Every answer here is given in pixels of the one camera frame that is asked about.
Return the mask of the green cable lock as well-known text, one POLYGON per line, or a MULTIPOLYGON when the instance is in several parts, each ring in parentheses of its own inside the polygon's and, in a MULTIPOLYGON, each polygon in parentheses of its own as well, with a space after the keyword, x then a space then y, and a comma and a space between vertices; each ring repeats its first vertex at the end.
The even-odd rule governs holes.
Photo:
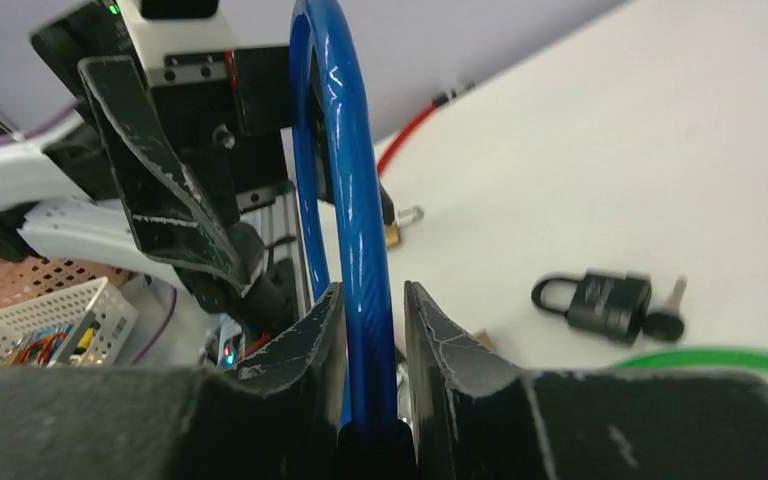
POLYGON ((768 374, 768 350, 686 347, 635 356, 615 363, 614 366, 616 368, 734 368, 768 374))

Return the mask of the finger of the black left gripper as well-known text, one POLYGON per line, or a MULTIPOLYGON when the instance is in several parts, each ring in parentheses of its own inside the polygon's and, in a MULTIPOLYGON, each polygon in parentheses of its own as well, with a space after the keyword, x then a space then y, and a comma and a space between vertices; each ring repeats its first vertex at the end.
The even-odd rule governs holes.
POLYGON ((239 211, 225 150, 176 151, 130 57, 85 58, 78 72, 137 248, 245 289, 251 269, 230 235, 239 211))

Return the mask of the black padlock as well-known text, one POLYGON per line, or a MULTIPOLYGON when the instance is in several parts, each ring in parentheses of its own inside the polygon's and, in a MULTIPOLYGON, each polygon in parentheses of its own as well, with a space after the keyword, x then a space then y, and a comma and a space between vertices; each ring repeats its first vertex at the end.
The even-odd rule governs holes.
POLYGON ((538 310, 562 318, 573 330, 630 346, 641 332, 651 294, 647 277, 589 271, 580 278, 554 275, 539 280, 531 290, 531 301, 538 310), (545 290, 555 284, 575 288, 567 307, 545 303, 545 290))

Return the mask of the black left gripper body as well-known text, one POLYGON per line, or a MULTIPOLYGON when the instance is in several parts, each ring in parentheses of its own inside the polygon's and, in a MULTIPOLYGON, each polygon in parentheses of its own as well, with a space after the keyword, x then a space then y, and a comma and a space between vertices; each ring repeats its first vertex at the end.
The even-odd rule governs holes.
POLYGON ((242 219, 257 225, 276 212, 289 179, 286 46, 240 47, 214 1, 85 1, 39 27, 30 43, 83 119, 46 154, 92 199, 118 193, 78 64, 127 55, 175 151, 225 149, 211 174, 234 188, 242 219))

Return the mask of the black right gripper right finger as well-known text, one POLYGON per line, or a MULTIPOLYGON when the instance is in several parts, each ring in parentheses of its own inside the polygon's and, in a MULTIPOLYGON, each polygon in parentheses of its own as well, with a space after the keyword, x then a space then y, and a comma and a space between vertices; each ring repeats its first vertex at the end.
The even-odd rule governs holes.
POLYGON ((768 383, 708 370, 521 368, 404 285, 424 479, 768 479, 768 383))

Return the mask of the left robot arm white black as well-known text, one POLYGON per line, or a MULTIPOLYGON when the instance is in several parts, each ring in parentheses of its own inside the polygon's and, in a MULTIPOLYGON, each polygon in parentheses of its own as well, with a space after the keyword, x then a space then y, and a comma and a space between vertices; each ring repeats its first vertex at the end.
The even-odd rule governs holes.
POLYGON ((260 324, 310 306, 287 159, 288 46, 214 1, 83 1, 31 34, 74 103, 0 137, 0 257, 69 257, 260 324))

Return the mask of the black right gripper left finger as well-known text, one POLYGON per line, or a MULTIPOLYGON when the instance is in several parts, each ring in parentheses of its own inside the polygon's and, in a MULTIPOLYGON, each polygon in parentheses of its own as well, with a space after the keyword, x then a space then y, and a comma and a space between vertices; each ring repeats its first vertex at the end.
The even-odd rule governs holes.
POLYGON ((238 367, 0 368, 0 479, 328 479, 344 294, 238 367))

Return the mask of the blue cable lock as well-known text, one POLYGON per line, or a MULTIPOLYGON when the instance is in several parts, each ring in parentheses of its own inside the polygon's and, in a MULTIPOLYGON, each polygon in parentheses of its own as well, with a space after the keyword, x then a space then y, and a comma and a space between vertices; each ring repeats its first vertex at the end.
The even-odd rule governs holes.
POLYGON ((398 415, 393 308, 379 179, 365 86, 336 1, 298 1, 289 72, 298 199, 315 296, 329 282, 316 206, 310 74, 318 73, 341 260, 351 420, 341 429, 339 479, 416 479, 413 438, 398 415))

